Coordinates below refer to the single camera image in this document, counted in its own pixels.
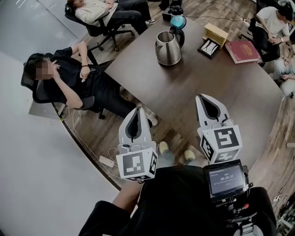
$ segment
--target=wooden table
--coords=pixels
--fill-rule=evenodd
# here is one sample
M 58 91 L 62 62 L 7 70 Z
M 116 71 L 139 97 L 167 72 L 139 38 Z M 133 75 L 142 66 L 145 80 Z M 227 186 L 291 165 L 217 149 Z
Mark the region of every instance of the wooden table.
M 154 44 L 169 24 L 159 20 L 134 40 L 106 72 L 196 148 L 195 96 L 203 93 L 224 103 L 239 125 L 243 148 L 239 158 L 251 168 L 262 154 L 282 93 L 256 63 L 235 65 L 225 48 L 211 60 L 198 52 L 204 27 L 189 20 L 183 29 L 182 58 L 162 67 Z

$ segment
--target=small display screen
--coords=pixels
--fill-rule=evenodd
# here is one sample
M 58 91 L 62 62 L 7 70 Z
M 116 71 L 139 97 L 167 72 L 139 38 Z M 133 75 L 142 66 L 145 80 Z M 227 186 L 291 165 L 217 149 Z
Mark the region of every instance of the small display screen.
M 239 165 L 209 171 L 212 195 L 245 186 L 244 174 Z

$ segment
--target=floor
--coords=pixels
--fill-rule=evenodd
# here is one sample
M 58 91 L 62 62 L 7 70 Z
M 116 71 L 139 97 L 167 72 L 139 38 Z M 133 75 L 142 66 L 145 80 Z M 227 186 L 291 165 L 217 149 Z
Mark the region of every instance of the floor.
M 162 11 L 158 8 L 159 3 L 149 2 L 148 4 L 152 18 L 160 19 Z M 237 14 L 224 5 L 232 8 Z M 190 16 L 192 20 L 202 25 L 210 22 L 218 26 L 229 33 L 230 41 L 237 40 L 237 36 L 241 32 L 246 32 L 246 27 L 241 22 L 220 18 L 239 20 L 242 16 L 246 19 L 251 19 L 255 9 L 256 4 L 250 0 L 215 0 L 215 2 L 210 0 L 183 0 L 185 16 Z M 101 41 L 101 39 L 101 37 L 87 37 L 85 40 L 95 42 Z M 120 51 L 123 51 L 134 39 L 134 37 L 127 34 L 118 35 L 116 40 Z M 120 53 L 115 52 L 111 40 L 109 40 L 103 48 L 104 51 L 102 52 L 98 49 L 93 51 L 98 63 L 115 59 Z M 268 65 L 266 69 L 269 70 L 268 72 L 271 72 L 271 65 Z M 122 96 L 143 106 L 147 112 L 151 112 L 124 89 L 122 90 Z M 286 147 L 288 136 L 294 128 L 294 101 L 295 100 L 286 98 L 281 103 L 278 117 L 270 134 L 269 141 L 266 144 L 265 151 L 262 156 L 257 157 L 257 162 L 252 167 L 249 174 L 250 181 L 252 181 L 255 186 L 262 186 L 267 189 L 271 200 L 282 187 L 285 187 L 283 198 L 273 205 L 276 213 L 279 207 L 286 202 L 287 197 L 295 191 L 295 153 L 294 149 Z M 95 155 L 97 157 L 100 155 L 109 157 L 108 151 L 110 151 L 110 155 L 115 158 L 115 155 L 118 153 L 117 150 L 109 149 L 116 148 L 118 145 L 118 129 L 123 119 L 108 111 L 104 111 L 106 116 L 105 120 L 99 120 L 98 115 L 90 111 L 81 112 L 81 116 L 78 112 L 75 112 L 74 115 L 73 113 L 74 112 L 71 110 L 70 114 L 68 114 L 68 111 L 64 112 L 64 118 L 69 115 L 66 120 L 67 125 L 77 138 L 79 135 L 79 137 L 83 139 L 80 143 L 94 161 L 105 170 L 118 185 L 121 185 L 124 181 L 116 177 L 118 176 L 118 169 L 108 168 L 108 170 L 106 170 L 105 166 L 99 163 Z M 206 165 L 207 161 L 205 157 L 162 120 L 159 120 L 159 124 L 151 129 L 151 133 L 156 143 L 162 140 L 168 142 L 171 151 L 176 155 L 176 165 L 182 165 L 184 163 L 183 151 L 185 149 L 191 149 L 196 153 L 196 158 L 200 166 Z

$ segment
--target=red book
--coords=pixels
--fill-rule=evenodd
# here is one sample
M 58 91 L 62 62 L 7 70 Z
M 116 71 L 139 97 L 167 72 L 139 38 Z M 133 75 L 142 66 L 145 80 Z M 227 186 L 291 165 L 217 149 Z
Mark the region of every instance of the red book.
M 247 40 L 227 42 L 225 47 L 229 51 L 235 64 L 258 61 L 260 58 L 260 55 L 256 48 L 254 48 L 252 42 Z

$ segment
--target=person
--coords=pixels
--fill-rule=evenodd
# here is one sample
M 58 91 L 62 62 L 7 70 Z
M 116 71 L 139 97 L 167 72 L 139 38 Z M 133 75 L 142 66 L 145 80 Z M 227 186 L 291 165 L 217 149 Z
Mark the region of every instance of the person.
M 175 156 L 167 143 L 160 143 L 159 152 L 155 178 L 144 184 L 127 181 L 112 203 L 97 202 L 79 236 L 233 235 L 231 229 L 224 228 L 224 215 L 210 203 L 203 169 L 195 166 L 195 154 L 185 151 L 188 165 L 173 166 Z M 276 219 L 266 190 L 252 188 L 249 205 L 259 211 L 255 221 L 265 219 L 264 213 L 271 219 L 272 223 L 262 224 L 267 228 L 264 235 L 274 236 Z
M 71 57 L 77 52 L 82 62 Z M 123 118 L 136 108 L 134 103 L 120 96 L 120 85 L 102 67 L 88 65 L 85 42 L 57 50 L 53 55 L 31 55 L 24 63 L 24 74 L 29 79 L 44 81 L 44 90 L 51 102 L 80 108 L 83 106 L 81 99 L 94 96 L 94 106 L 90 110 L 97 112 L 103 107 Z M 158 122 L 152 115 L 147 118 L 153 126 Z
M 252 33 L 254 46 L 261 55 L 261 60 L 258 61 L 261 66 L 280 57 L 279 44 L 289 41 L 288 23 L 293 20 L 293 15 L 293 8 L 289 2 L 279 9 L 269 6 L 257 13 L 256 17 L 261 23 L 256 22 Z M 279 31 L 283 32 L 284 37 L 278 36 Z
M 274 72 L 270 74 L 272 79 L 280 87 L 284 97 L 295 91 L 295 58 L 293 57 L 294 50 L 292 44 L 294 44 L 293 40 L 288 42 L 288 56 L 276 60 Z
M 151 19 L 146 0 L 120 0 L 118 3 L 114 3 L 114 0 L 106 0 L 106 2 L 103 0 L 68 0 L 67 2 L 76 8 L 77 18 L 91 25 L 99 26 L 99 22 L 95 20 L 105 12 L 109 12 L 103 19 L 107 27 L 131 24 L 139 35 L 147 29 L 147 25 L 156 22 Z

